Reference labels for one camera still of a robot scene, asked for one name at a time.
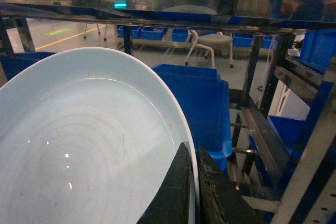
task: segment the stool leg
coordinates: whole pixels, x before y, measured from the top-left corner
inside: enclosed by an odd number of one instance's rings
[[[215,67],[215,51],[211,48],[210,49],[211,52],[211,63],[212,63],[212,68],[216,68]]]
[[[191,46],[191,49],[190,49],[189,52],[188,52],[187,57],[186,57],[185,60],[184,60],[184,64],[185,64],[186,66],[188,66],[188,58],[189,58],[189,56],[191,55],[191,53],[193,52],[195,46],[196,46],[196,43],[193,43],[193,45]]]
[[[97,29],[98,29],[98,34],[100,34],[100,29],[99,29],[98,23],[96,25],[97,25]]]
[[[106,41],[106,31],[107,31],[107,25],[105,25],[104,41]]]
[[[205,53],[205,59],[207,60],[208,59],[208,54],[209,54],[210,50],[208,50],[206,53]]]
[[[86,29],[88,29],[88,23],[85,23],[85,30],[84,30],[84,36],[83,36],[84,39],[86,39]]]
[[[230,46],[230,68],[233,68],[233,49],[232,49],[233,45],[232,43],[230,43],[229,46]]]

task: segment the reflective metal surface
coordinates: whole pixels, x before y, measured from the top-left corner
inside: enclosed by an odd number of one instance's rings
[[[330,65],[324,74],[322,85],[330,87],[330,92],[327,93],[328,99],[318,117],[306,148],[282,196],[281,204],[271,224],[286,224],[291,220],[295,209],[300,204],[301,199],[305,195],[307,188],[335,139],[336,72],[333,65]]]
[[[248,96],[247,106],[242,107],[242,113],[272,184],[276,186],[285,170],[289,154],[282,140],[277,137],[267,120],[258,111],[250,96]]]
[[[312,106],[317,89],[306,83],[290,71],[283,67],[277,66],[274,75],[290,88],[302,101],[308,106]]]
[[[335,0],[1,0],[2,15],[265,32],[336,26]],[[190,6],[191,14],[178,11]]]

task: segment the metal rod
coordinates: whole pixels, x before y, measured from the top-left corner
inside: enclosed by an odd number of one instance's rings
[[[133,55],[133,39],[130,26],[124,26],[124,48],[126,54]]]
[[[237,118],[236,118],[236,123],[237,125],[241,125],[242,124],[242,119],[240,118],[239,112],[237,111]],[[236,147],[238,144],[238,139],[239,139],[239,135],[240,135],[240,129],[242,127],[235,127],[233,130],[233,134],[232,134],[232,147]]]
[[[243,92],[241,95],[240,105],[246,105],[247,103],[247,97],[250,94],[253,76],[254,76],[256,66],[257,66],[257,60],[258,60],[258,55],[259,55],[262,41],[263,41],[262,35],[260,34],[254,35],[253,43],[252,43],[252,50],[251,50],[250,58],[248,61],[248,66],[246,69],[245,82],[244,82]]]
[[[250,96],[248,106],[242,106],[241,109],[244,119],[249,126],[249,134],[257,146],[272,184],[273,186],[277,186],[289,160],[286,147],[282,140],[274,133],[267,120],[258,111]]]
[[[24,51],[35,52],[35,46],[33,43],[32,35],[30,34],[27,19],[17,18],[16,24]]]
[[[278,78],[274,76],[274,72],[276,70],[276,66],[284,65],[291,39],[292,34],[282,34],[277,36],[277,45],[275,47],[275,53],[273,54],[270,68],[268,70],[267,80],[261,96],[261,103],[259,108],[265,118],[268,116],[268,112],[278,84]]]
[[[6,27],[3,22],[2,16],[0,16],[0,39],[2,42],[2,47],[6,55],[12,59],[15,58],[15,54],[12,48],[11,41],[9,39],[9,36],[7,34]]]
[[[242,149],[242,148],[232,148],[232,150],[235,152],[235,153],[241,153],[241,154],[246,154],[246,155],[257,155],[259,156],[259,153],[251,148],[249,149]]]
[[[251,172],[254,161],[255,159],[253,155],[247,155],[245,157],[243,169],[241,170],[242,174],[246,174],[247,176],[250,176],[250,172]]]
[[[241,123],[231,123],[231,126],[237,127],[237,128],[246,128],[246,129],[248,129],[248,126],[246,124],[241,124]]]

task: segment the stainless steel shelf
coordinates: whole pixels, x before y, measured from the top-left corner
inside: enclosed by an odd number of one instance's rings
[[[326,0],[2,0],[0,10],[3,16],[252,33],[299,33],[336,24],[333,3]]]

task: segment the gray floor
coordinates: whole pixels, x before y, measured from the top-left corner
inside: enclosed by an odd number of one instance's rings
[[[55,20],[28,20],[31,36],[34,41],[34,45],[37,51],[49,51],[60,52],[68,49],[79,47],[106,47],[117,49],[114,27],[112,25],[107,26],[107,40],[103,40],[104,25],[100,24],[101,34],[98,34],[96,24],[89,24],[87,31],[87,38],[83,38],[83,32],[85,24],[75,22],[60,22]],[[7,31],[10,40],[13,45],[14,52],[23,52],[22,45],[16,29],[10,29]],[[134,50],[134,56],[143,61],[149,67],[154,67],[160,63],[169,63],[176,65],[183,65],[184,58],[188,53],[187,49],[173,49],[169,52],[167,48],[158,47],[138,47]],[[211,60],[204,59],[204,51],[195,50],[189,60],[190,66],[196,67],[211,67]],[[216,58],[216,68],[220,71],[221,78],[228,81],[229,87],[234,89],[242,89],[245,72],[247,67],[247,58],[240,57],[235,59],[234,56],[234,68],[229,67],[229,58],[218,56]],[[254,81],[252,83],[251,97],[257,101],[261,95],[261,92],[257,89],[261,86],[263,72],[266,67],[266,62],[261,60],[257,63]],[[230,110],[231,122],[235,120],[237,111]],[[248,131],[243,129],[240,134],[238,147],[248,147]],[[243,154],[238,154],[238,165],[242,167]],[[255,167],[251,173],[252,179],[257,180],[257,174]]]

